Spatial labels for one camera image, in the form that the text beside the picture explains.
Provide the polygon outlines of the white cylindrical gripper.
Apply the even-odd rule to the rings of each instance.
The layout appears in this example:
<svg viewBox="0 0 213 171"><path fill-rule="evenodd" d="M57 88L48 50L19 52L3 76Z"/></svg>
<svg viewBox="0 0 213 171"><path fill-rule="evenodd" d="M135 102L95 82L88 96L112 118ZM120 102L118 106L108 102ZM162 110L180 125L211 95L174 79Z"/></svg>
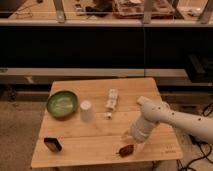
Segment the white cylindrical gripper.
<svg viewBox="0 0 213 171"><path fill-rule="evenodd" d="M140 116L130 126L130 135L137 143L144 143L149 138L155 127L157 127L156 123L150 122L143 116Z"/></svg>

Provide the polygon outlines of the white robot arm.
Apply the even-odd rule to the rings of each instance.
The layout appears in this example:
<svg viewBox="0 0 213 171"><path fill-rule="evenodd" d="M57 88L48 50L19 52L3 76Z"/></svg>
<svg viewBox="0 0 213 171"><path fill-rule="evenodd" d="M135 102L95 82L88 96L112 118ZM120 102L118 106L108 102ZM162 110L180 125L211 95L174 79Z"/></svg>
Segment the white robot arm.
<svg viewBox="0 0 213 171"><path fill-rule="evenodd" d="M160 123L165 123L213 144L213 118L178 112L163 101L144 96L140 96L137 103L141 114L129 130L137 143L144 143Z"/></svg>

